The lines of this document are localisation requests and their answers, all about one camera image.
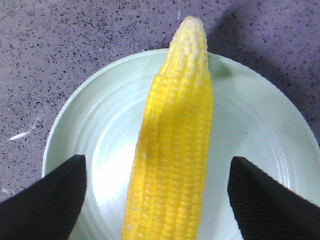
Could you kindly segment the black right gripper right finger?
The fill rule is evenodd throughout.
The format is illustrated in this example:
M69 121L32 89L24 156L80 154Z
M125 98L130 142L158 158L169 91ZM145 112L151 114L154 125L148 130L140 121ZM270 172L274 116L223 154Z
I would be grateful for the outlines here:
M318 240L320 208L244 157L231 161L227 192L245 240Z

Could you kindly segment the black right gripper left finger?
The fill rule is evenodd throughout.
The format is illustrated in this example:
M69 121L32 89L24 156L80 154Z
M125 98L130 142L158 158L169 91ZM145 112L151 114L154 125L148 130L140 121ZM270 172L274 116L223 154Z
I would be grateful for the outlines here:
M0 204L0 238L69 239L86 193L86 157L74 155L43 179Z

